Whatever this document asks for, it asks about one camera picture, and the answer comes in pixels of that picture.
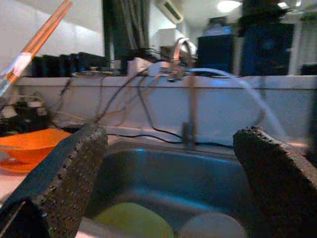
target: stainless steel sink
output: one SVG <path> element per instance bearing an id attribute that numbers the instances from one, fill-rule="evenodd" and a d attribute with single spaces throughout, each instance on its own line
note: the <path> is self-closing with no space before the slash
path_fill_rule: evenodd
<path id="1" fill-rule="evenodd" d="M 135 202 L 163 217 L 175 231 L 193 216 L 221 212 L 235 218 L 250 237 L 265 237 L 242 166 L 233 150 L 187 151 L 129 141 L 109 147 L 86 211 Z"/>

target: chopsticks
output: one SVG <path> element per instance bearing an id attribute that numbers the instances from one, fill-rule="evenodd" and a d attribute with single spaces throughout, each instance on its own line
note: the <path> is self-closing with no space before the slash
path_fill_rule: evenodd
<path id="1" fill-rule="evenodd" d="M 72 3 L 70 0 L 65 0 L 23 48 L 20 55 L 18 55 L 10 67 L 4 71 L 4 75 L 0 78 L 0 97 L 3 96 L 11 84 L 15 83 L 26 66 L 31 62 L 59 23 L 63 20 L 71 8 L 71 5 Z"/>

